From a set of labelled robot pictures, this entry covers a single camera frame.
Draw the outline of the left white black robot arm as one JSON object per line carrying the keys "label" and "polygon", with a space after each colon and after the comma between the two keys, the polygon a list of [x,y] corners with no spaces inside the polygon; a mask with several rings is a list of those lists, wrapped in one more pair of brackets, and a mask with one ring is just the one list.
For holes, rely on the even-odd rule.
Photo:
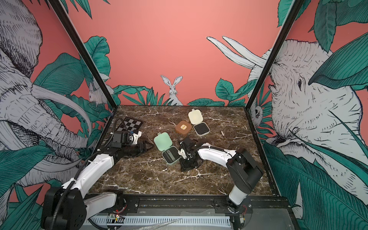
{"label": "left white black robot arm", "polygon": [[138,157],[154,147],[141,138],[138,129],[130,130],[122,121],[114,125],[109,141],[86,159],[76,174],[60,187],[46,192],[41,216],[44,230],[78,230],[99,212],[115,206],[118,194],[104,192],[85,199],[99,178],[121,159]]}

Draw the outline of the brown clipper case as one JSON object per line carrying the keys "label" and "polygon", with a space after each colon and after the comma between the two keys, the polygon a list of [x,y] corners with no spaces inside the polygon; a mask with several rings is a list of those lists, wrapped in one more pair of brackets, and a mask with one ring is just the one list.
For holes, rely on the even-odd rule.
{"label": "brown clipper case", "polygon": [[187,136],[191,129],[192,125],[184,120],[180,121],[175,127],[175,131],[182,136]]}

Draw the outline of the mint green clipper case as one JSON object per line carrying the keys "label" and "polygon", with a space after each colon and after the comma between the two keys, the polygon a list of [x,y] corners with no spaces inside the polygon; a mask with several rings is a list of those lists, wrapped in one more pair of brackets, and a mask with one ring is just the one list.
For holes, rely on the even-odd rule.
{"label": "mint green clipper case", "polygon": [[154,143],[168,165],[174,165],[180,160],[179,150],[173,145],[173,141],[167,132],[158,133],[154,138]]}

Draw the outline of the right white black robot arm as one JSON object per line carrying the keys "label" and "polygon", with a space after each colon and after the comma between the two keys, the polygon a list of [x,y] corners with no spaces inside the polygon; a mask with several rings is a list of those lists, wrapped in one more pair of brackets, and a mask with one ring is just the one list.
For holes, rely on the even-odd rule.
{"label": "right white black robot arm", "polygon": [[204,161],[211,161],[225,167],[233,180],[234,187],[228,195],[229,206],[238,208],[252,193],[257,183],[263,177],[263,170],[252,155],[245,149],[223,149],[192,140],[189,137],[179,141],[181,146],[181,171],[186,172],[199,168]]}

